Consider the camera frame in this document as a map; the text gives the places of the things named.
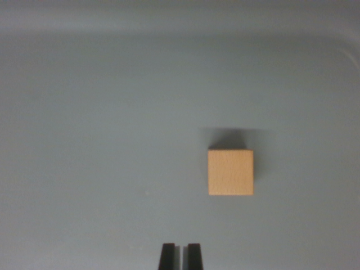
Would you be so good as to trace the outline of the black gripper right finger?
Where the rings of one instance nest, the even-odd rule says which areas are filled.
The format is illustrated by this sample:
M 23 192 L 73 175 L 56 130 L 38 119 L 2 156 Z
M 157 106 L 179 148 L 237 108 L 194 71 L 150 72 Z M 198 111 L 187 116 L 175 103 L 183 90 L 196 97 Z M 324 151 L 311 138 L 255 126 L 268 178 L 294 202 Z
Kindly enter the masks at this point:
M 183 270 L 203 270 L 203 259 L 201 253 L 201 245 L 199 243 L 191 243 L 183 248 L 182 259 Z

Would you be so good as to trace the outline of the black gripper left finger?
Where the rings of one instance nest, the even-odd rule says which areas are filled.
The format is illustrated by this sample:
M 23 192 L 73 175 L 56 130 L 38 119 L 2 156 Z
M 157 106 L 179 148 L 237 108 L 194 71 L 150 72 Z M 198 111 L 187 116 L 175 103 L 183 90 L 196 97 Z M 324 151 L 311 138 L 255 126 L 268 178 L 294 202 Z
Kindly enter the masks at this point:
M 158 270 L 180 270 L 181 250 L 175 243 L 162 245 Z

